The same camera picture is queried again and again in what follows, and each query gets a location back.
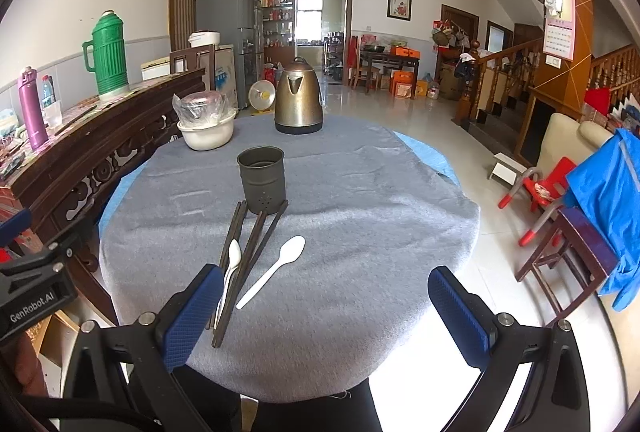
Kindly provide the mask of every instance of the beige sofa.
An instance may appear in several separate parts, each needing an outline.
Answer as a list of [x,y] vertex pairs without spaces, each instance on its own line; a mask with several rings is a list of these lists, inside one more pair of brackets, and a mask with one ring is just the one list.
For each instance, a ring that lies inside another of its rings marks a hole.
[[554,113],[542,140],[537,167],[542,169],[543,177],[546,177],[563,156],[576,165],[582,163],[611,136],[613,135],[597,123],[580,123],[560,113]]

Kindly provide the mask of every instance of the black pants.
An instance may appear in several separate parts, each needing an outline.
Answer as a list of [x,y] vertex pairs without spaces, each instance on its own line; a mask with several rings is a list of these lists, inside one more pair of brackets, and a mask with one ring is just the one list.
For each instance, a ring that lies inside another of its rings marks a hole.
[[[174,370],[174,377],[213,432],[240,432],[240,395],[207,380],[190,367]],[[153,412],[132,373],[129,382],[140,411]],[[369,389],[369,380],[335,396],[295,403],[258,404],[252,432],[382,432]]]

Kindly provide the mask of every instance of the white spoon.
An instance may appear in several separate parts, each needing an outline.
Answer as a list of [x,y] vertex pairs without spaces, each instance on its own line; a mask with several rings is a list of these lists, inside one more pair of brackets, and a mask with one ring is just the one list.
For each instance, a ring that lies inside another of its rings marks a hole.
[[296,237],[292,237],[290,238],[290,240],[284,243],[282,248],[280,249],[280,256],[278,260],[273,263],[273,266],[271,266],[271,268],[267,270],[267,273],[265,273],[263,276],[261,276],[260,279],[258,279],[258,282],[256,282],[254,285],[252,285],[251,288],[249,288],[249,291],[244,294],[244,297],[242,297],[236,305],[236,309],[242,309],[246,305],[246,303],[249,302],[255,296],[255,294],[258,293],[258,291],[260,291],[260,288],[266,284],[266,282],[271,278],[271,275],[276,273],[276,270],[280,268],[280,266],[292,263],[297,258],[299,258],[304,247],[305,238],[302,237],[302,235],[296,235]]
[[226,268],[225,281],[222,288],[222,297],[220,297],[218,308],[216,309],[216,321],[213,324],[213,329],[216,329],[218,327],[218,320],[220,320],[220,316],[222,315],[222,309],[225,306],[226,294],[229,291],[231,276],[234,274],[236,269],[238,269],[238,266],[240,266],[240,259],[242,259],[240,245],[234,239],[231,241],[231,244],[229,244],[229,266]]

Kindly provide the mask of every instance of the pink water bottle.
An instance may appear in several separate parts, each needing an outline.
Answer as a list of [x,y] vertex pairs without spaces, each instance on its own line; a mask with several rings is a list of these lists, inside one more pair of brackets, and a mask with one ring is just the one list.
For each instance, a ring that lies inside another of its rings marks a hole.
[[18,94],[22,106],[24,125],[27,126],[27,134],[31,149],[34,151],[49,139],[42,119],[40,99],[38,98],[38,85],[36,82],[38,71],[27,66],[22,70],[18,79]]

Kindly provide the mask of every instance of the calendar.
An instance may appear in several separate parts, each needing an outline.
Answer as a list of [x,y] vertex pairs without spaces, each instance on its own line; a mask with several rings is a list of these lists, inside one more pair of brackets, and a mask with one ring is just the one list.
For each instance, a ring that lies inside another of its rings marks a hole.
[[548,55],[574,59],[575,0],[562,0],[562,12],[545,19],[545,40],[542,51]]

